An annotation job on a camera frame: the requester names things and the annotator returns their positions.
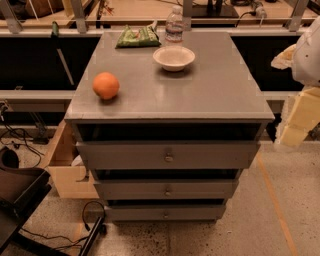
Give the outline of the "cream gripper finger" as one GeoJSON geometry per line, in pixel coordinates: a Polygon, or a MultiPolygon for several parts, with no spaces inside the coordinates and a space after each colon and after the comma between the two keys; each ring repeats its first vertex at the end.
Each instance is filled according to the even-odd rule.
{"type": "Polygon", "coordinates": [[[305,87],[295,98],[279,143],[298,147],[320,122],[320,87],[305,87]]]}
{"type": "Polygon", "coordinates": [[[271,66],[273,68],[281,70],[290,68],[292,66],[292,59],[295,49],[295,44],[287,47],[284,51],[282,51],[276,57],[273,58],[273,60],[271,61],[271,66]]]}

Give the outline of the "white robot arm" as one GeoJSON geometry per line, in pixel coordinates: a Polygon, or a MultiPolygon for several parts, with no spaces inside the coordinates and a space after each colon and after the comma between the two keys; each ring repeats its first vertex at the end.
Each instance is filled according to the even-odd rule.
{"type": "Polygon", "coordinates": [[[277,69],[290,68],[302,91],[289,101],[288,114],[282,117],[276,143],[297,148],[320,123],[320,17],[317,17],[297,42],[272,61],[277,69]]]}

